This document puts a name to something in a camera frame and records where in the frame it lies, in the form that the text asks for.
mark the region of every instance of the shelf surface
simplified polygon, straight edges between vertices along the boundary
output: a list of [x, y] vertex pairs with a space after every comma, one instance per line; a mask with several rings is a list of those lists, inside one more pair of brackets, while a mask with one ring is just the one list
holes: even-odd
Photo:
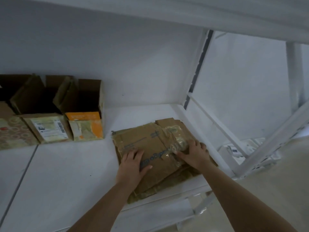
[[[39, 145], [0, 231], [53, 232], [72, 226], [115, 183], [118, 161], [111, 131], [173, 117], [202, 139], [184, 114], [180, 105], [111, 108], [106, 110], [104, 140]], [[220, 156], [213, 157], [227, 168]], [[146, 210], [207, 190], [207, 182], [198, 176], [126, 205], [123, 211]]]
[[36, 146], [0, 151], [0, 220]]

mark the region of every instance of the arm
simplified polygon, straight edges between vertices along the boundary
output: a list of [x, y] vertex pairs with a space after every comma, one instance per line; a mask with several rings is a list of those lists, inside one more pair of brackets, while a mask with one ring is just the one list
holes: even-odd
[[177, 156], [203, 174], [236, 232], [296, 232], [279, 214], [212, 164], [205, 144], [193, 140], [189, 144], [189, 154], [177, 152]]
[[144, 151], [125, 154], [116, 176], [116, 184], [67, 232], [109, 232], [123, 206], [151, 165], [139, 171]]

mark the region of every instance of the floor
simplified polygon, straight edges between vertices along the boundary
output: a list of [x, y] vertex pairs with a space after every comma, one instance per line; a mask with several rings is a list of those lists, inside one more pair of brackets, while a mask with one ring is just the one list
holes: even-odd
[[[292, 140], [282, 148], [282, 160], [270, 169], [239, 183], [284, 217], [299, 232], [309, 231], [309, 137]], [[205, 194], [190, 199], [197, 206]], [[176, 225], [159, 232], [176, 232]], [[233, 232], [218, 200], [200, 216], [182, 223], [181, 232]]]

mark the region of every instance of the orange box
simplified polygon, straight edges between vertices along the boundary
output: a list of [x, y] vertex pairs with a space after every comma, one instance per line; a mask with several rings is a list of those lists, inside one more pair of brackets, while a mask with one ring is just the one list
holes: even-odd
[[104, 93], [101, 80], [66, 78], [54, 98], [56, 107], [67, 116], [74, 141], [104, 138]]

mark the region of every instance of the white label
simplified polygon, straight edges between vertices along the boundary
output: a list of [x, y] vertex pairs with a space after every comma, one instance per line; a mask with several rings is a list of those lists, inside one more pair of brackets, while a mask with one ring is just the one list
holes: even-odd
[[47, 142], [68, 139], [61, 121], [56, 117], [32, 118], [31, 121]]

